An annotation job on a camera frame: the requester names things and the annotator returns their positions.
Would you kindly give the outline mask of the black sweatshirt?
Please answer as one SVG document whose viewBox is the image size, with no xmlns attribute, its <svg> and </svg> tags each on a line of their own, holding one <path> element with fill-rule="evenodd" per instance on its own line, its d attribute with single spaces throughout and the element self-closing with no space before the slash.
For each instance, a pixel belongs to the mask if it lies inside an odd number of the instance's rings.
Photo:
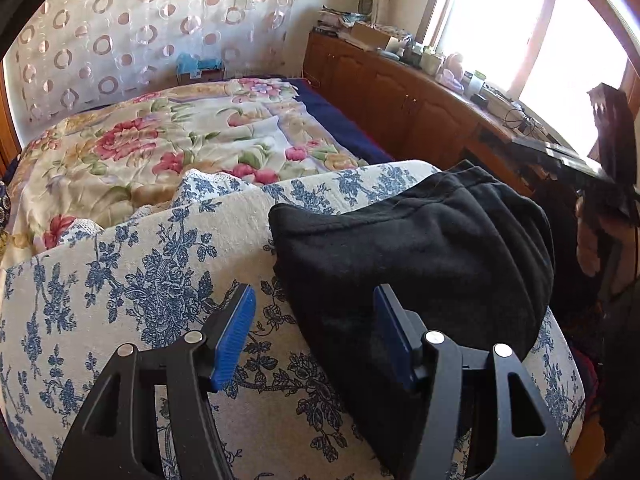
<svg viewBox="0 0 640 480">
<path fill-rule="evenodd" d="M 299 329 L 381 465 L 416 456 L 426 399 L 393 380 L 374 331 L 373 293 L 456 344 L 533 348 L 551 298 L 549 221 L 532 200 L 460 162 L 401 194 L 347 214 L 270 209 L 274 266 Z"/>
</svg>

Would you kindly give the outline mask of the blue floral white bedspread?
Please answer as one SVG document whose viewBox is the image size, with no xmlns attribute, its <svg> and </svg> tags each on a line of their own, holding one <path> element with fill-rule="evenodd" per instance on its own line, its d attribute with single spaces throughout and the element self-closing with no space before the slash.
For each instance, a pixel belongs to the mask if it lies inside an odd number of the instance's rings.
<svg viewBox="0 0 640 480">
<path fill-rule="evenodd" d="M 121 344 L 163 348 L 241 283 L 257 312 L 227 388 L 209 401 L 239 479 L 383 479 L 370 446 L 299 330 L 274 275 L 269 209 L 342 214 L 398 195 L 439 170 L 422 160 L 319 174 L 256 188 L 191 174 L 158 214 L 6 270 L 1 286 L 3 478 L 52 477 L 70 426 Z"/>
</svg>

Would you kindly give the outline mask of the wooden sideboard cabinet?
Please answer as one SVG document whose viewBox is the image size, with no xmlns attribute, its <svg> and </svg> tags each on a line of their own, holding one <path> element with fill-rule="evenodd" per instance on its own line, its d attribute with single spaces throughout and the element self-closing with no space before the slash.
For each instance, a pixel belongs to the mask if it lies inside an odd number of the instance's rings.
<svg viewBox="0 0 640 480">
<path fill-rule="evenodd" d="M 467 158 L 527 196 L 576 197 L 558 177 L 514 156 L 517 132 L 420 70 L 311 32 L 303 74 L 394 159 L 447 169 Z"/>
</svg>

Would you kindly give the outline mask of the navy blue blanket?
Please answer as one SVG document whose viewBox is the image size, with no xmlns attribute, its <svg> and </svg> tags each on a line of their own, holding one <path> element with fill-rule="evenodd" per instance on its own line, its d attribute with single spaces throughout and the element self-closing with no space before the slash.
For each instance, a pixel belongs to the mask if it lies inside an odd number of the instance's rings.
<svg viewBox="0 0 640 480">
<path fill-rule="evenodd" d="M 305 104 L 308 113 L 314 116 L 343 148 L 370 165 L 394 161 L 390 154 L 386 153 L 352 120 L 311 88 L 307 79 L 285 78 L 285 81 L 296 88 L 298 93 L 296 100 Z"/>
</svg>

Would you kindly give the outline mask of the pink floral quilt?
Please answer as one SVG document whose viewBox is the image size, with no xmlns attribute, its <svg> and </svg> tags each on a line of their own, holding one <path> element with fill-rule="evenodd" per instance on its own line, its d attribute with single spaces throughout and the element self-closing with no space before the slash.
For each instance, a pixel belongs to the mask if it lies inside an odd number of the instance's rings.
<svg viewBox="0 0 640 480">
<path fill-rule="evenodd" d="M 373 156 L 311 114 L 303 84 L 240 78 L 189 84 L 67 117 L 18 156 L 1 193 L 1 258 L 13 266 L 88 220 L 107 229 L 166 205 L 186 174 L 263 186 L 358 169 Z"/>
</svg>

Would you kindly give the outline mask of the cardboard box on cabinet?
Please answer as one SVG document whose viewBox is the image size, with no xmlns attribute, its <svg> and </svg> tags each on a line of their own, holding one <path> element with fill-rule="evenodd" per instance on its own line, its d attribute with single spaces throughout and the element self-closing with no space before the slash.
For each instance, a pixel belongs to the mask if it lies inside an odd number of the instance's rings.
<svg viewBox="0 0 640 480">
<path fill-rule="evenodd" d="M 373 50 L 396 52 L 400 47 L 400 41 L 395 36 L 363 23 L 352 26 L 350 36 Z"/>
</svg>

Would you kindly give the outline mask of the teal box on headboard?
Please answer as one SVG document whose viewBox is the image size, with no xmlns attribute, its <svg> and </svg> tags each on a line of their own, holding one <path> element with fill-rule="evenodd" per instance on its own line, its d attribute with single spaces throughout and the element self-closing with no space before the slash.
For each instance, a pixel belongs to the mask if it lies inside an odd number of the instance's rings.
<svg viewBox="0 0 640 480">
<path fill-rule="evenodd" d="M 197 84 L 224 79 L 224 62 L 220 58 L 198 58 L 181 53 L 177 58 L 176 78 L 178 84 Z"/>
</svg>

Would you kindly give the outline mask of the circle pattern sheer curtain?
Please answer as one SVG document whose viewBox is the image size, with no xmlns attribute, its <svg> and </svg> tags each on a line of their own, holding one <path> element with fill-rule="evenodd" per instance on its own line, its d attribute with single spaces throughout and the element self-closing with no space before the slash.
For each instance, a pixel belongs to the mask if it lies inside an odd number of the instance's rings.
<svg viewBox="0 0 640 480">
<path fill-rule="evenodd" d="M 16 130 L 169 86 L 178 58 L 273 72 L 296 0 L 28 0 L 6 58 Z"/>
</svg>

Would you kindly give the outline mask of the window with wooden frame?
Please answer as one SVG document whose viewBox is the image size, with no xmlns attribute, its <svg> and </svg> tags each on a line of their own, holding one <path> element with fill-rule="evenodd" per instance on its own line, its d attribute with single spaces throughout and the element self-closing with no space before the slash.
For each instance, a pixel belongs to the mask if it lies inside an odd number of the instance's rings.
<svg viewBox="0 0 640 480">
<path fill-rule="evenodd" d="M 436 0 L 425 41 L 483 76 L 506 126 L 538 129 L 582 156 L 593 155 L 598 136 L 589 91 L 620 88 L 629 70 L 588 0 Z"/>
</svg>

